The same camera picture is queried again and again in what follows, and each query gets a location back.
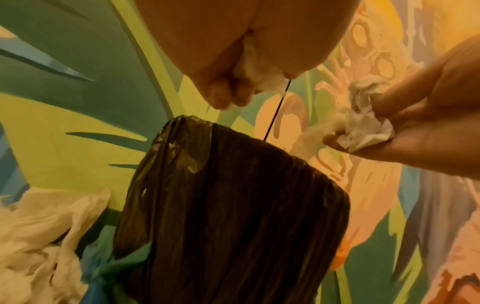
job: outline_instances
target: mural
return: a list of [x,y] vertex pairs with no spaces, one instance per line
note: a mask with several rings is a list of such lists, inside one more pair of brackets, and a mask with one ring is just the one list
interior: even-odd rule
[[[329,59],[292,82],[268,142],[288,151],[367,74],[401,81],[480,34],[478,0],[364,0]],[[263,139],[280,96],[212,109],[129,0],[0,3],[0,200],[30,185],[112,190],[118,218],[136,165],[174,116]],[[309,164],[351,197],[316,304],[480,303],[480,183],[320,147]]]

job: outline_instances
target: black wire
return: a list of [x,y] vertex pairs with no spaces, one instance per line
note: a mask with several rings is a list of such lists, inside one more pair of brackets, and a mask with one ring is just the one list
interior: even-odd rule
[[278,104],[278,108],[275,111],[275,115],[273,116],[273,119],[271,120],[270,126],[268,127],[268,130],[266,131],[265,138],[263,139],[263,141],[267,141],[267,138],[269,137],[270,130],[272,129],[272,126],[274,125],[275,118],[277,118],[277,115],[279,114],[280,108],[282,107],[282,102],[284,102],[285,95],[287,94],[287,91],[289,90],[289,86],[290,86],[291,82],[292,81],[289,80],[288,84],[286,85],[285,94],[280,99],[280,103]]

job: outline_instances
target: blue painted area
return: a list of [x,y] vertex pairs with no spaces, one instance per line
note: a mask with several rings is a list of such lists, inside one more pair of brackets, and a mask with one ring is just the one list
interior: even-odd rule
[[0,38],[0,49],[30,59],[59,72],[85,78],[80,73],[72,70],[61,62],[53,59],[49,55],[34,48],[33,46],[20,39]]
[[1,203],[8,206],[17,202],[29,189],[29,185],[25,181],[1,124],[0,168],[0,197],[3,197]]
[[403,166],[400,176],[398,199],[405,218],[410,216],[420,196],[420,169]]

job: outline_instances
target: wall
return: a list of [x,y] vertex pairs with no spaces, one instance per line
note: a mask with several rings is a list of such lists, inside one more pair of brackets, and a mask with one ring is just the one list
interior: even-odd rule
[[[293,81],[269,142],[288,150],[368,73],[407,77],[480,33],[478,0],[365,0],[329,60]],[[180,114],[263,138],[280,101],[210,108],[128,0],[0,3],[0,199],[30,186],[113,193],[114,222],[150,140]],[[479,303],[480,193],[468,179],[322,147],[310,164],[351,196],[316,303]]]

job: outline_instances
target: painted wall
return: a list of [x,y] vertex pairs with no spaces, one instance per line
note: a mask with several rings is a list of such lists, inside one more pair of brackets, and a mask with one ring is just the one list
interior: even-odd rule
[[[478,0],[365,0],[329,60],[292,82],[269,142],[288,150],[348,104],[350,81],[397,82],[480,33]],[[0,199],[31,186],[113,193],[122,209],[150,140],[180,114],[263,138],[279,96],[210,108],[128,0],[0,2]],[[479,303],[480,193],[468,179],[321,148],[310,164],[351,196],[316,303]]]

